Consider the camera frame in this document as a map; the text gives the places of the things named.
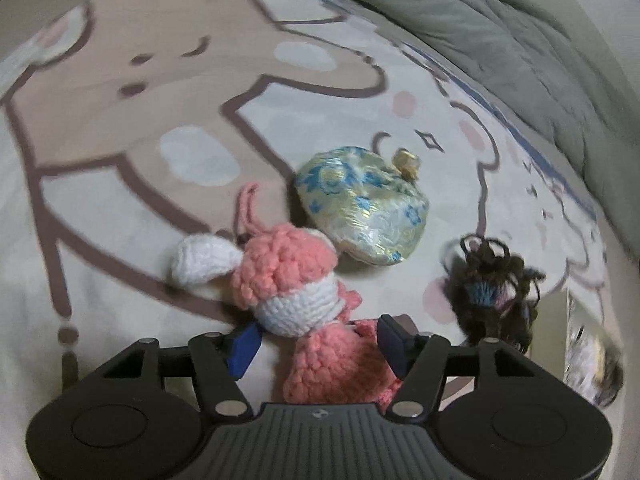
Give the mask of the pink crochet bunny doll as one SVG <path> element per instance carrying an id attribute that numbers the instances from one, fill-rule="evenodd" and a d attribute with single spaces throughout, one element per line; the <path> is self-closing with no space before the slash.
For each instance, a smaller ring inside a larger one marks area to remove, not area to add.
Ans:
<path id="1" fill-rule="evenodd" d="M 239 309 L 268 333 L 294 340 L 285 402 L 374 403 L 385 410 L 401 381 L 378 348 L 375 321 L 350 318 L 362 298 L 337 277 L 336 248 L 314 229 L 265 226 L 255 214 L 258 188 L 250 183 L 239 192 L 236 224 L 247 242 L 187 236 L 171 258 L 172 280 L 186 288 L 226 276 Z"/>

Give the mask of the dark brown crochet pouch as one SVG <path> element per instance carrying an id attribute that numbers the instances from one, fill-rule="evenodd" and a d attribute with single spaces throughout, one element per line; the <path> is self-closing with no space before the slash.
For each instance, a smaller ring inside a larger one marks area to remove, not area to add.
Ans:
<path id="1" fill-rule="evenodd" d="M 544 271 L 528 266 L 502 240 L 468 234 L 452 266 L 445 292 L 470 346 L 496 338 L 526 353 L 541 300 Z"/>

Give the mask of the blue floral satin pouch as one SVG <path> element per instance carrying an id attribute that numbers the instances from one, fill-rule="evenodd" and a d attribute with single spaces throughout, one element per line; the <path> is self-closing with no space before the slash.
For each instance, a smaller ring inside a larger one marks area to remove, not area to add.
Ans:
<path id="1" fill-rule="evenodd" d="M 418 185 L 421 161 L 400 148 L 388 162 L 359 146 L 315 154 L 295 188 L 311 222 L 340 250 L 370 266 L 408 259 L 430 204 Z"/>

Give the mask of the white shallow cardboard box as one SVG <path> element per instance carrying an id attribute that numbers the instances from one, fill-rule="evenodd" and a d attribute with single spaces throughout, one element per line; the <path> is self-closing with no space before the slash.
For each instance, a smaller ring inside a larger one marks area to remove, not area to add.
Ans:
<path id="1" fill-rule="evenodd" d="M 565 364 L 564 382 L 570 380 L 570 375 L 577 372 L 579 368 L 580 340 L 582 339 L 582 321 L 578 313 L 578 301 L 570 292 L 566 293 L 566 341 L 565 341 Z"/>

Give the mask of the cartoon bear blanket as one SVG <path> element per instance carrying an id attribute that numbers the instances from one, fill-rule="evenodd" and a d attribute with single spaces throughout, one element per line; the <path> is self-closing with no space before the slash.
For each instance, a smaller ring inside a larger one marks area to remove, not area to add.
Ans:
<path id="1" fill-rule="evenodd" d="M 265 226 L 321 232 L 295 177 L 342 146 L 415 154 L 430 204 L 401 263 L 334 246 L 337 277 L 362 298 L 353 321 L 408 314 L 464 341 L 444 290 L 468 234 L 544 271 L 541 296 L 570 292 L 603 315 L 597 223 L 408 44 L 319 0 L 91 0 L 1 62 L 2 425 L 60 391 L 64 359 L 90 368 L 143 336 L 228 330 L 248 312 L 229 278 L 176 285 L 178 244 L 210 233 L 244 245 L 236 210 L 250 183 Z M 242 382 L 251 401 L 283 399 L 294 348 L 268 333 Z"/>

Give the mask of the grey quilted duvet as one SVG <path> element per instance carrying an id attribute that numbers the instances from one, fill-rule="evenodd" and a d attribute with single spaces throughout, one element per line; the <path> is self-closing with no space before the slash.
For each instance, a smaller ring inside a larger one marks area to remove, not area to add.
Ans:
<path id="1" fill-rule="evenodd" d="M 359 0 L 412 32 L 554 144 L 639 250 L 639 112 L 525 0 Z"/>

